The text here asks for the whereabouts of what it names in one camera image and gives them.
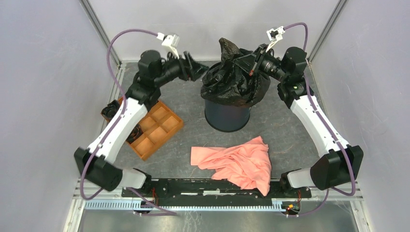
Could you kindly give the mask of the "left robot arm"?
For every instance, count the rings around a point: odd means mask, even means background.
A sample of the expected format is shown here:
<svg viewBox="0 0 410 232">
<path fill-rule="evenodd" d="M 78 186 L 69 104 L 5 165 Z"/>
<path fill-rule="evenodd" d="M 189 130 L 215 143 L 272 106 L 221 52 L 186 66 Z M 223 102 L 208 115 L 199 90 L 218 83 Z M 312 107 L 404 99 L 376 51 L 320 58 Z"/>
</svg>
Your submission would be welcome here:
<svg viewBox="0 0 410 232">
<path fill-rule="evenodd" d="M 176 57 L 168 53 L 161 57 L 156 50 L 143 52 L 138 72 L 123 96 L 122 103 L 103 132 L 87 148 L 74 153 L 81 180 L 88 180 L 106 191 L 118 186 L 131 187 L 140 197 L 148 196 L 152 184 L 147 175 L 137 169 L 125 170 L 114 166 L 120 148 L 134 127 L 157 103 L 160 88 L 174 79 L 196 81 L 203 78 L 209 67 L 194 60 L 189 52 Z"/>
</svg>

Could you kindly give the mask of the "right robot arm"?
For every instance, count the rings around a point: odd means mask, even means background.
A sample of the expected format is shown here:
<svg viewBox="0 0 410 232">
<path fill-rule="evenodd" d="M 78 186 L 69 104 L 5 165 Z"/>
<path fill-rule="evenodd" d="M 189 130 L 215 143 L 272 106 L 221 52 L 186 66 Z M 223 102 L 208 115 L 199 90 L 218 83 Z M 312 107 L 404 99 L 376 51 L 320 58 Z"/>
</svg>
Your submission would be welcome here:
<svg viewBox="0 0 410 232">
<path fill-rule="evenodd" d="M 302 122 L 313 140 L 319 159 L 310 168 L 283 173 L 279 191 L 292 197 L 299 188 L 316 187 L 333 189 L 352 196 L 356 191 L 356 179 L 363 160 L 359 145 L 351 145 L 331 124 L 305 78 L 306 52 L 299 47 L 290 47 L 283 58 L 276 58 L 266 44 L 250 54 L 234 58 L 233 63 L 248 76 L 257 74 L 279 81 L 278 95 L 286 106 Z"/>
</svg>

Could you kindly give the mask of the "dark blue trash bin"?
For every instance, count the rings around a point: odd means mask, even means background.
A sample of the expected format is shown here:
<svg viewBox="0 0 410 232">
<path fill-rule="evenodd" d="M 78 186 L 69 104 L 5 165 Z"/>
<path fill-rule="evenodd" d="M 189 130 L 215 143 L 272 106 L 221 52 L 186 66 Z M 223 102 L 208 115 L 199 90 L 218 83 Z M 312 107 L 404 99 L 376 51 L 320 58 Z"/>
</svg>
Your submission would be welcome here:
<svg viewBox="0 0 410 232">
<path fill-rule="evenodd" d="M 250 108 L 222 105 L 205 100 L 205 119 L 218 131 L 235 132 L 247 125 L 250 119 Z"/>
</svg>

